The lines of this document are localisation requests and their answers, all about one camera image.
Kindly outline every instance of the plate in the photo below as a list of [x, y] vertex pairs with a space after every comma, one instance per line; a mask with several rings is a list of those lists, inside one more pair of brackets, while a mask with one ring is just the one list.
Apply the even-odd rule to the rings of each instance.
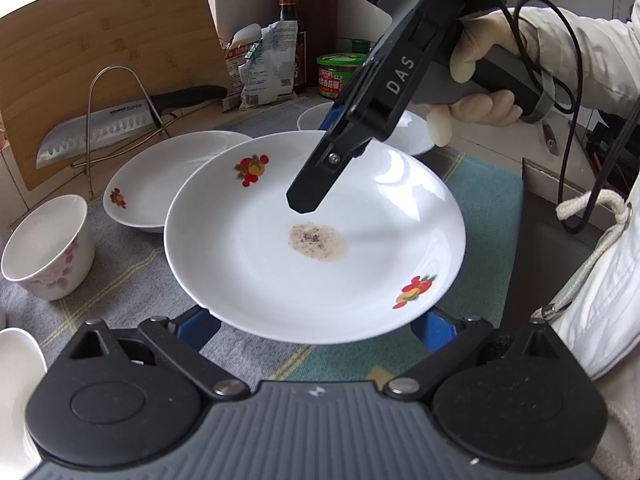
[[0, 331], [0, 478], [19, 480], [40, 462], [24, 411], [47, 364], [36, 340], [20, 328]]
[[[303, 112], [298, 117], [298, 129], [317, 130], [332, 105], [333, 103], [322, 103]], [[396, 124], [385, 144], [409, 155], [420, 155], [428, 152], [434, 146], [429, 136], [427, 121], [408, 110], [402, 112], [398, 124]]]
[[237, 132], [211, 130], [158, 142], [113, 175], [102, 197], [104, 210], [123, 225], [161, 233], [171, 201], [193, 172], [249, 139]]
[[324, 132], [303, 133], [235, 146], [182, 186], [164, 230], [174, 276], [214, 316], [265, 338], [343, 343], [406, 325], [462, 264], [455, 199], [418, 160], [373, 140], [301, 215], [286, 191]]

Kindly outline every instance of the bamboo cutting board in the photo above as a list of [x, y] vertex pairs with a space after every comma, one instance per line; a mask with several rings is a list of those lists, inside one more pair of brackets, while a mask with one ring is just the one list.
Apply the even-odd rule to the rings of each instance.
[[[40, 142], [86, 113], [92, 79], [113, 64], [133, 69], [149, 95], [229, 88], [207, 0], [38, 0], [0, 18], [0, 110], [27, 189], [71, 163], [36, 170]], [[92, 110], [141, 97], [129, 73], [112, 70]]]

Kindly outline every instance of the sleeve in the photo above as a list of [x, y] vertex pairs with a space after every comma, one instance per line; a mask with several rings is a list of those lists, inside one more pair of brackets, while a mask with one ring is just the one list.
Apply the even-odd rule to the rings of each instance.
[[[582, 106], [628, 117], [640, 94], [640, 0], [628, 23], [561, 10], [582, 52]], [[551, 9], [537, 7], [523, 8], [520, 16], [529, 55], [575, 92], [574, 42], [560, 18]]]

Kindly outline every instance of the white jacket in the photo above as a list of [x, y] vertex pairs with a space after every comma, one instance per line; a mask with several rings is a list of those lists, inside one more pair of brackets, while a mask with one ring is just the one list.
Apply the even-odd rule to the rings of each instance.
[[[640, 94], [640, 0], [628, 23], [563, 13], [582, 51], [582, 105], [626, 118]], [[575, 92], [574, 44], [560, 19], [533, 7], [521, 16], [529, 55]], [[593, 462], [616, 480], [640, 478], [640, 179], [628, 204], [627, 222], [625, 204], [618, 207], [620, 238], [593, 268], [584, 267], [584, 282], [577, 281], [578, 271], [552, 300], [579, 283], [552, 325], [607, 401], [609, 424]]]

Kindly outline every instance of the gloved hand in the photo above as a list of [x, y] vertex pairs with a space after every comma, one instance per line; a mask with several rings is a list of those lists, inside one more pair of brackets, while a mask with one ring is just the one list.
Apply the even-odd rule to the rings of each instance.
[[[451, 76], [455, 81], [469, 81], [476, 70], [476, 61], [482, 59], [494, 44], [518, 55], [516, 41], [502, 12], [492, 12], [468, 20], [464, 25], [449, 62]], [[529, 34], [523, 34], [523, 41], [529, 55], [536, 59], [538, 53], [532, 50], [538, 49], [537, 43], [532, 41]], [[514, 104], [514, 99], [510, 90], [500, 90], [493, 94], [469, 95], [453, 105], [424, 105], [431, 139], [437, 146], [445, 146], [453, 134], [452, 118], [465, 123], [491, 126], [514, 123], [522, 115], [522, 108]]]

